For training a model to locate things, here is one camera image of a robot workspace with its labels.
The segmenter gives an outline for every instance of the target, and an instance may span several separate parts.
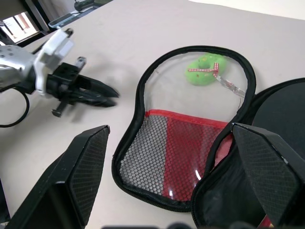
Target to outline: red mesh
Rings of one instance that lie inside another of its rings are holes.
[[[163,110],[150,110],[146,116],[167,117],[167,139],[163,180],[164,197],[189,201],[202,178],[212,143],[227,123]],[[217,151],[216,163],[229,152],[232,136]]]

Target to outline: black pouch lining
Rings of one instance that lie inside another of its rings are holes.
[[[256,94],[254,96],[253,100],[251,101],[251,105],[250,105],[250,108],[249,108],[247,114],[244,116],[244,118],[241,119],[240,122],[247,124],[247,125],[251,125],[257,110],[269,96],[271,96],[273,93],[277,92],[278,90],[280,90],[286,86],[290,86],[295,83],[303,83],[303,82],[305,82],[305,78],[290,80],[287,82],[283,82],[283,83],[274,85],[274,86],[272,86],[268,89],[265,89],[264,91]],[[196,198],[198,195],[200,195],[202,197],[205,194],[205,192],[215,182],[217,182],[217,180],[228,170],[229,166],[231,166],[231,164],[230,164],[231,155],[232,155],[231,149],[230,149],[229,154],[214,168],[214,170],[210,174],[203,177],[197,183],[197,185],[193,191],[192,200],[191,200],[191,206],[192,206],[191,213],[192,213],[193,220],[197,227],[204,227],[204,226],[206,226],[206,223],[205,223],[204,219],[199,219],[199,217],[197,216],[196,205],[195,205],[197,202]]]
[[[145,83],[149,79],[149,77],[152,75],[154,70],[164,61],[167,59],[174,57],[179,54],[184,54],[187,52],[210,52],[215,54],[220,54],[224,56],[228,56],[234,60],[236,60],[241,67],[244,70],[245,76],[247,78],[247,91],[245,95],[244,102],[240,109],[237,111],[236,116],[230,121],[227,126],[221,131],[221,133],[218,135],[218,137],[215,139],[210,151],[209,155],[206,161],[205,171],[209,173],[212,168],[214,167],[214,161],[216,156],[217,148],[219,147],[221,141],[230,133],[230,126],[232,122],[239,122],[240,119],[246,114],[250,102],[254,96],[255,88],[256,88],[256,79],[255,79],[255,73],[251,66],[251,64],[239,53],[234,52],[232,50],[226,49],[226,48],[220,48],[220,47],[213,47],[213,46],[188,46],[183,47],[180,49],[173,50],[159,59],[157,59],[143,74],[141,77],[137,91],[136,91],[136,101],[135,101],[135,111],[134,116],[131,121],[131,124],[129,125],[127,131],[125,132],[123,138],[121,139],[120,143],[118,144],[118,147],[113,155],[112,159],[112,177],[115,181],[115,183],[126,193],[141,199],[145,202],[148,202],[150,204],[153,204],[155,206],[172,210],[172,211],[179,211],[179,212],[188,212],[190,211],[190,203],[187,202],[180,202],[175,201],[173,203],[173,200],[167,201],[167,198],[163,198],[162,196],[156,195],[154,193],[145,191],[143,189],[126,185],[123,183],[121,176],[120,176],[120,161],[124,157],[124,154],[126,154],[128,148],[131,146],[133,140],[136,137],[136,134],[141,128],[141,125],[144,121],[145,116],[145,106],[144,106],[144,90],[145,90]]]

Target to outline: clear plastic strap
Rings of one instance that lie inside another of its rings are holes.
[[[245,97],[246,92],[243,91],[242,89],[240,89],[239,87],[236,87],[232,82],[222,78],[221,76],[217,75],[216,79],[218,80],[218,82],[220,82],[220,84],[222,86],[224,86],[225,88],[228,88],[229,90],[231,90],[234,94],[240,96],[240,97]]]

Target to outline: red and white ribbon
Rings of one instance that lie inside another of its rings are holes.
[[[189,68],[189,72],[205,72],[205,73],[210,73],[213,72],[213,76],[216,78],[219,72],[219,64],[214,63],[214,69],[200,69],[200,68]]]

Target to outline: white tabletop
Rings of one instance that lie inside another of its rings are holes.
[[[75,47],[65,61],[74,63],[78,56],[87,57],[82,74],[113,86],[121,98],[115,107],[77,105],[56,118],[51,109],[58,101],[30,96],[28,117],[14,128],[0,129],[0,178],[11,215],[77,134],[107,124],[111,133],[102,181],[87,229],[105,225],[165,228],[178,221],[194,227],[190,213],[142,202],[121,191],[112,179],[112,155],[132,119],[136,86],[143,72],[173,49],[214,45],[235,50],[250,61],[257,91],[304,76],[305,21],[188,0],[115,0],[68,27],[75,31]],[[27,49],[33,50],[45,39]],[[17,105],[22,103],[18,96],[0,100],[0,105],[11,105],[12,110],[20,110]],[[8,114],[1,116],[4,118],[10,119]]]
[[[232,7],[250,12],[305,20],[302,0],[189,0],[193,2]]]

